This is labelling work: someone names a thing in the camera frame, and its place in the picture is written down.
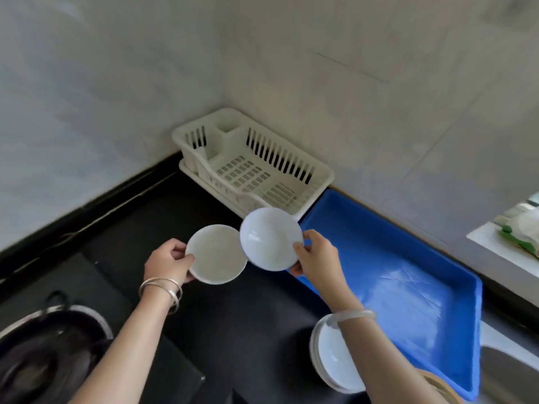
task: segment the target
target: marble tile wall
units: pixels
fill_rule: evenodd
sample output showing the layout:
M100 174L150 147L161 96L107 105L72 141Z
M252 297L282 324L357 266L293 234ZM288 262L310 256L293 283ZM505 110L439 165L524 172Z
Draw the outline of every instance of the marble tile wall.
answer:
M0 249L223 106L216 0L0 0Z
M507 282L508 262L466 239L539 189L539 27L493 24L500 3L219 0L227 105Z

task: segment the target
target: bracelet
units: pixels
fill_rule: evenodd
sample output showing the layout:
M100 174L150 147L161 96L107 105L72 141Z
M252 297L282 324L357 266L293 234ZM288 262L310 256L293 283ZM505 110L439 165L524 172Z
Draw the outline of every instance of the bracelet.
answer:
M355 319L360 317L370 317L371 319L376 320L376 313L370 309L365 310L357 310L357 309L348 309L343 310L342 312L337 312L332 314L326 321L326 324L329 327L332 327L334 329L338 329L339 322L343 322L348 319Z
M163 289L164 291L166 291L170 297L172 298L172 302L173 302L173 306L169 309L169 312L168 314L171 315L173 313L176 313L178 312L178 309L179 309L179 300L182 298L183 296L183 291L182 291L182 288L179 288L179 298L176 296L176 294L174 293L174 291L171 291L167 288L165 288L163 285L161 285L160 283L158 282L150 282L151 280L157 280L157 279L167 279L167 278L150 278L150 279L147 279L146 281L142 282L142 285L140 285L140 288L138 288L138 297L141 297L142 296L142 292L144 291L144 288L148 285L153 285L153 286L158 286L160 287L161 289Z

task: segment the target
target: dish drying basket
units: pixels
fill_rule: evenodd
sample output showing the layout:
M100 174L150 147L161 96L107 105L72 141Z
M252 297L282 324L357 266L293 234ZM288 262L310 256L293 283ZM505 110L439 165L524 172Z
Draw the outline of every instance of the dish drying basket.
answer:
M179 168L242 218L276 207L299 221L334 179L327 165L231 108L174 129L172 139Z

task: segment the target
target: blue plastic bin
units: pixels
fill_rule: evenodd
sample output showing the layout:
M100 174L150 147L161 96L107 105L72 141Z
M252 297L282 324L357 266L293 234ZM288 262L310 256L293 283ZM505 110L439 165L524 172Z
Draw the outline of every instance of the blue plastic bin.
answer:
M477 397L482 284L475 274L335 190L300 225L339 249L348 285L415 367L466 400Z

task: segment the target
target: dish rack drip tray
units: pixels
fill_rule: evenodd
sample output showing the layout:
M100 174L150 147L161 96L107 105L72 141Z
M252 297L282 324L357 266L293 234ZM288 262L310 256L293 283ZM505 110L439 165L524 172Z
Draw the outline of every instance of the dish rack drip tray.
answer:
M242 218L276 207L299 221L334 179L327 165L235 109L176 128L172 139L179 168Z

